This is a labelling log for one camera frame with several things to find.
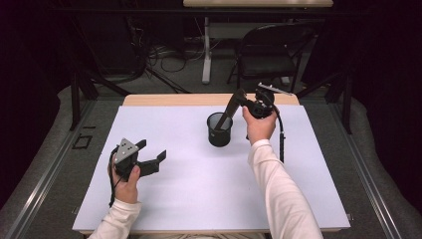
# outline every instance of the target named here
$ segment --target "white sleeve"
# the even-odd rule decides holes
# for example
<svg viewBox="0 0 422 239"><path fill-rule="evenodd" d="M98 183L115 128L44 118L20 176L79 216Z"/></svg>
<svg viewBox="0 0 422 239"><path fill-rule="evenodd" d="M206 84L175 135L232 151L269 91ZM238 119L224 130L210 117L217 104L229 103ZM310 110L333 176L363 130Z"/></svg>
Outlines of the white sleeve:
<svg viewBox="0 0 422 239"><path fill-rule="evenodd" d="M90 238L127 238L131 225L139 215L140 207L140 202L128 204L115 199L108 214Z"/></svg>
<svg viewBox="0 0 422 239"><path fill-rule="evenodd" d="M264 193L272 237L322 238L310 205L268 140L259 140L252 145L248 162Z"/></svg>

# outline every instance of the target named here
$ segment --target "chair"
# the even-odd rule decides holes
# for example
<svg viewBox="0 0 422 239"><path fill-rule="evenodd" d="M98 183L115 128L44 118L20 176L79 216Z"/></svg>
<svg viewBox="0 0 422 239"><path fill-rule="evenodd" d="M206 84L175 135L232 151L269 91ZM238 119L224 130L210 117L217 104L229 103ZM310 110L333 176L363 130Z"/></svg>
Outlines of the chair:
<svg viewBox="0 0 422 239"><path fill-rule="evenodd" d="M227 84L237 68L238 89L242 79L273 80L292 77L292 93L303 49L315 34L315 26L310 23L266 25L251 30L242 39L236 51L236 63Z"/></svg>

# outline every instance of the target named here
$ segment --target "human hand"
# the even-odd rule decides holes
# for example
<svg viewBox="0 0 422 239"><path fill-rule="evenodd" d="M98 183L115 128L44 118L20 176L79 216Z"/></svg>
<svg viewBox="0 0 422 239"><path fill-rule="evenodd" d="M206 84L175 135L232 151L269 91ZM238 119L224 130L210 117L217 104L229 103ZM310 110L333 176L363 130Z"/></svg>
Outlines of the human hand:
<svg viewBox="0 0 422 239"><path fill-rule="evenodd" d="M112 181L115 185L114 193L115 198L125 202L134 204L137 202L137 181L140 176L140 168L135 165L130 173L128 181L123 181L115 172L114 158L112 159Z"/></svg>
<svg viewBox="0 0 422 239"><path fill-rule="evenodd" d="M268 117L255 119L247 107L242 107L243 118L246 121L249 142L254 144L261 139L270 139L276 128L277 114L273 111Z"/></svg>

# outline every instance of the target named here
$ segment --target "person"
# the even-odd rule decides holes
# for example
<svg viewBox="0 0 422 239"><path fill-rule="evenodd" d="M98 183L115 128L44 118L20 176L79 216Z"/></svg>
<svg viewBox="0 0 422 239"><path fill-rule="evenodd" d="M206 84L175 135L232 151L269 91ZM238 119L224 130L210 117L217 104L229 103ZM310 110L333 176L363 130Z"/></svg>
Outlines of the person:
<svg viewBox="0 0 422 239"><path fill-rule="evenodd" d="M301 190L285 171L270 144L276 128L277 114L273 112L264 119L255 119L242 107L243 118L247 123L247 135L251 144L248 163L261 188L266 204L267 217L273 238L319 239L322 234L317 221ZM128 182L120 182L115 188L115 202L100 226L90 237L126 238L130 227L139 214L141 204L137 201L136 183L140 169L134 167ZM113 172L114 182L118 178ZM214 234L214 235L146 235L141 238L264 238L263 234Z"/></svg>

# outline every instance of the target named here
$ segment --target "white desk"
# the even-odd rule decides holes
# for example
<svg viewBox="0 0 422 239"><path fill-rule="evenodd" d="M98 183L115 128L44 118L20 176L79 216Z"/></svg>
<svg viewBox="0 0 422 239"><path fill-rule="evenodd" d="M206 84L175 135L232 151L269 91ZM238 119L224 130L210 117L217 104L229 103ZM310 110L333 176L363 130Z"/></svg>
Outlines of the white desk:
<svg viewBox="0 0 422 239"><path fill-rule="evenodd" d="M332 0L184 0L185 7L193 8L329 8L332 6ZM247 29L241 29L237 32L239 38L248 32ZM210 52L210 22L208 17L205 17L204 24L204 38L205 38L205 59L204 70L202 73L202 83L210 83L211 73L211 52Z"/></svg>
<svg viewBox="0 0 422 239"><path fill-rule="evenodd" d="M110 197L106 173L109 154L126 137L132 142L147 140L147 146L139 152L139 161L167 150L160 171L142 177L138 183L142 210L131 234L268 232L264 199L247 163L250 146L245 139L246 124L241 111L234 116L227 146L214 147L208 142L206 119L224 111L230 96L129 96L114 119L73 229L90 234L106 215ZM298 106L295 96L277 95L276 103L286 132L287 171L310 202L319 227L348 228L304 108ZM271 141L278 151L278 137Z"/></svg>

